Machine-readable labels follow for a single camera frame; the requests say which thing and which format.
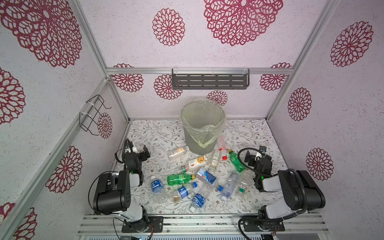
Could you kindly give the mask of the green soda bottle upright-lying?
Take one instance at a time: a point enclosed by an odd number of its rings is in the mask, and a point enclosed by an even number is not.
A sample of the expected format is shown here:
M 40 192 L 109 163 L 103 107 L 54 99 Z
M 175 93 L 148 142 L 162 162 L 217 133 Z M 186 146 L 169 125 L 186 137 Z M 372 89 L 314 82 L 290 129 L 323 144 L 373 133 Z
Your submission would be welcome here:
M 233 150 L 229 149 L 228 150 L 228 153 L 229 153 L 229 156 L 230 156 L 230 161 L 231 163 L 234 165 L 236 171 L 238 173 L 241 173 L 243 170 L 245 170 L 246 168 L 244 167 L 244 165 L 242 165 L 238 159 L 238 154 L 235 153 Z

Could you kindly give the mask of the clear bottle green cap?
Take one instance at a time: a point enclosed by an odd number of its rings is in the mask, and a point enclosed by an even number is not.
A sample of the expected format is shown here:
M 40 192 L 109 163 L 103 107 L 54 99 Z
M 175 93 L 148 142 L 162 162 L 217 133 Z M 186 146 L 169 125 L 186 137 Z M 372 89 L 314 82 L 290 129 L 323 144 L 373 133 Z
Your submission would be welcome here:
M 239 199 L 243 199 L 246 195 L 247 188 L 251 187 L 254 184 L 254 172 L 250 170 L 243 170 L 240 173 L 240 178 L 238 182 L 238 189 L 236 192 L 236 197 Z

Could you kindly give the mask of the clear bottle blue label white cap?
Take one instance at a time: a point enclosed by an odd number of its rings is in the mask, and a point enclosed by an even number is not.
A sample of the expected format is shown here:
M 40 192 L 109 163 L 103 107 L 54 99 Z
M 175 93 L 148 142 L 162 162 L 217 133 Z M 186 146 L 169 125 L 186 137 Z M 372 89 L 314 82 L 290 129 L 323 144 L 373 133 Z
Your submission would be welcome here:
M 167 194 L 162 181 L 155 175 L 150 176 L 151 190 L 159 204 L 167 200 Z

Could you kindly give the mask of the crushed bottle blue label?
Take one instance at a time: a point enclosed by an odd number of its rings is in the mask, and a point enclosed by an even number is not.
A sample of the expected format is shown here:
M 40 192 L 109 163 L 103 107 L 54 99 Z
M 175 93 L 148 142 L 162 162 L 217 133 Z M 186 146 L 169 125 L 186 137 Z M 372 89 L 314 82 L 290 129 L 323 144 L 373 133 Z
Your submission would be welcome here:
M 201 188 L 192 198 L 192 203 L 190 204 L 189 211 L 191 213 L 195 213 L 198 209 L 201 209 L 208 201 L 209 195 L 212 191 L 213 189 L 209 186 L 204 186 L 203 188 Z

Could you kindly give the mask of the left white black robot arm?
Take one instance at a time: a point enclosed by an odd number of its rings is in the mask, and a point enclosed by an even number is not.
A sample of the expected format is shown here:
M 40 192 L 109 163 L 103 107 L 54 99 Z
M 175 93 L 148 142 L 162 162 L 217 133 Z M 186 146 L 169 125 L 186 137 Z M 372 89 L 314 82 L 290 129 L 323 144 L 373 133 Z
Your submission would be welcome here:
M 115 159 L 123 164 L 121 171 L 105 171 L 93 183 L 97 183 L 91 209 L 97 215 L 114 215 L 113 220 L 122 221 L 123 234 L 154 233 L 163 231 L 164 218 L 150 217 L 145 207 L 132 200 L 131 188 L 144 182 L 142 163 L 151 157 L 146 146 L 137 150 L 128 138 L 123 148 L 115 153 Z

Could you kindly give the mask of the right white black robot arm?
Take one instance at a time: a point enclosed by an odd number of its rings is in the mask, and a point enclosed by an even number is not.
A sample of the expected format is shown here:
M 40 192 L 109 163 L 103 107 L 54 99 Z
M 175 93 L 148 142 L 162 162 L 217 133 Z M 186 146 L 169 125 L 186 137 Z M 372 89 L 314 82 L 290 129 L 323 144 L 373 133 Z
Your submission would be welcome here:
M 283 221 L 325 207 L 325 195 L 307 171 L 287 169 L 273 175 L 272 158 L 265 147 L 243 148 L 237 158 L 242 166 L 255 173 L 254 184 L 259 192 L 283 194 L 276 202 L 262 206 L 256 216 L 239 219 L 238 228 L 243 236 L 255 230 L 276 234 L 285 230 Z

